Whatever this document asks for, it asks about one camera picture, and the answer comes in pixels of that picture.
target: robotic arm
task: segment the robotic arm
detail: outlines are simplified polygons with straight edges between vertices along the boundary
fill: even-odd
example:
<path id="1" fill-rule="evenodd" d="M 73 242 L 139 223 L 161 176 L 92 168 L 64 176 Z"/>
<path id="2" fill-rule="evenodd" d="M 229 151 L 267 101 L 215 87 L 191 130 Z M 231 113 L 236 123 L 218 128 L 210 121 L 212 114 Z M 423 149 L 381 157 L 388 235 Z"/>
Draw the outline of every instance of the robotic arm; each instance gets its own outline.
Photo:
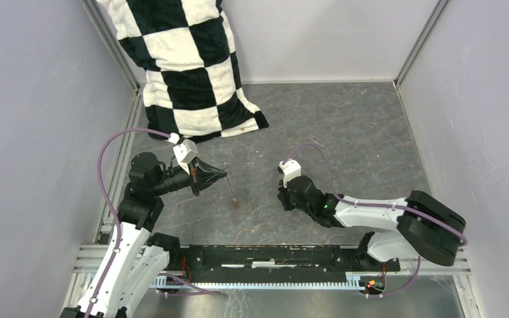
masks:
<path id="1" fill-rule="evenodd" d="M 177 144 L 173 151 L 178 166 L 174 168 L 172 165 L 167 168 L 150 152 L 137 154 L 132 159 L 130 182 L 118 208 L 122 231 L 119 248 L 115 248 L 115 229 L 106 257 L 89 289 L 78 306 L 65 308 L 60 318 L 131 318 L 151 282 L 169 265 L 180 247 L 176 237 L 160 233 L 150 236 L 164 207 L 160 196 L 185 187 L 190 187 L 198 196 L 201 190 L 226 176 L 223 170 L 197 157 L 194 142 L 176 134 L 169 141 Z M 140 261 L 135 264 L 144 244 L 146 247 Z M 112 253 L 117 255 L 109 264 Z M 100 291 L 94 297 L 95 288 L 105 271 L 107 274 Z"/>
<path id="2" fill-rule="evenodd" d="M 413 207 L 460 233 L 465 220 L 422 191 L 409 197 L 393 200 L 360 200 L 346 195 L 354 202 L 339 201 L 332 193 L 322 193 L 295 160 L 281 162 L 278 170 L 284 174 L 278 188 L 278 198 L 284 210 L 300 209 L 324 227 L 365 226 L 387 230 L 386 233 L 367 233 L 360 248 L 371 262 L 387 262 L 393 258 L 416 258 L 418 255 L 438 265 L 452 266 L 459 248 L 459 238 L 401 207 Z"/>

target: pillow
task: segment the pillow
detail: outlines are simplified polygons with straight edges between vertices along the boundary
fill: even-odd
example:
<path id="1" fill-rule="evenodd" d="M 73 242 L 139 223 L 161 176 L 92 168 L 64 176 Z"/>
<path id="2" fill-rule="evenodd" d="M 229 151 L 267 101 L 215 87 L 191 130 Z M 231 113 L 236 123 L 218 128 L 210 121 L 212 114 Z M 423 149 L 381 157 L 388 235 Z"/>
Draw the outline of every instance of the pillow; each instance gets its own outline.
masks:
<path id="1" fill-rule="evenodd" d="M 221 0 L 98 2 L 112 18 L 120 45 L 146 71 L 150 129 L 201 142 L 268 127 L 243 93 Z"/>

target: black and white checkered cloth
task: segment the black and white checkered cloth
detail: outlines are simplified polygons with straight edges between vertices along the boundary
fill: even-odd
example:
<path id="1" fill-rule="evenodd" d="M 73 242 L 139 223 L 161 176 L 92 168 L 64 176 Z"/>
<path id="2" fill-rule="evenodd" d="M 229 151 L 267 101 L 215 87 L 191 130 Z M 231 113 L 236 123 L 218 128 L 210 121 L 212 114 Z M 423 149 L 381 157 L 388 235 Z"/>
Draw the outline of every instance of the black and white checkered cloth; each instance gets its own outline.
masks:
<path id="1" fill-rule="evenodd" d="M 121 46 L 146 70 L 149 128 L 203 141 L 268 127 L 241 88 L 221 0 L 98 0 Z"/>

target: white wall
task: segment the white wall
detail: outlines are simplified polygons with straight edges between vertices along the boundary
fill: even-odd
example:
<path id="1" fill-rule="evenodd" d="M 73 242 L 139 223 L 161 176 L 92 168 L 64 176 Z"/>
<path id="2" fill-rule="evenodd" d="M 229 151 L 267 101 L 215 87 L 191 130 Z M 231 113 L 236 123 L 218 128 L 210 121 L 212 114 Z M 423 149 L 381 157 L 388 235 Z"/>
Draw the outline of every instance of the white wall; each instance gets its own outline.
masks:
<path id="1" fill-rule="evenodd" d="M 58 317 L 130 98 L 79 1 L 0 0 L 0 317 Z"/>
<path id="2" fill-rule="evenodd" d="M 487 317 L 509 317 L 509 1 L 452 1 L 402 84 L 435 194 L 469 222 Z"/>
<path id="3" fill-rule="evenodd" d="M 222 7 L 243 81 L 368 81 L 396 77 L 435 4 L 223 0 Z M 144 82 L 144 72 L 130 65 Z"/>

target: gray work surface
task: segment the gray work surface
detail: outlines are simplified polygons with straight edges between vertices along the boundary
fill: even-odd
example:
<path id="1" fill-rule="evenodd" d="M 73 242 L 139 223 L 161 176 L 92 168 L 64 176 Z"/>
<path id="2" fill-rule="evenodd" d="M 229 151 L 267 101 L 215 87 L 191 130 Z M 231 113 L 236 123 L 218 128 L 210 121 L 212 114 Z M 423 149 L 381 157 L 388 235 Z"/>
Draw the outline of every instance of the gray work surface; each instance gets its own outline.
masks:
<path id="1" fill-rule="evenodd" d="M 406 277 L 387 278 L 388 290 L 402 286 Z M 223 290 L 225 295 L 164 299 L 149 290 L 139 303 L 136 318 L 460 318 L 464 317 L 453 278 L 420 277 L 406 291 L 383 299 L 365 299 L 357 291 L 339 290 Z"/>
<path id="2" fill-rule="evenodd" d="M 369 229 L 327 229 L 301 211 L 283 211 L 276 198 L 278 163 L 303 142 L 325 147 L 341 194 L 393 199 L 413 189 L 428 191 L 391 83 L 245 85 L 245 95 L 261 108 L 270 128 L 198 144 L 203 161 L 220 168 L 228 163 L 239 208 L 225 179 L 199 197 L 183 189 L 162 197 L 165 208 L 154 232 L 177 236 L 182 244 L 357 244 Z M 142 111 L 139 126 L 146 125 Z M 136 134 L 131 158 L 153 152 L 169 164 L 171 147 Z M 331 191 L 318 152 L 305 149 L 295 159 L 322 192 Z"/>

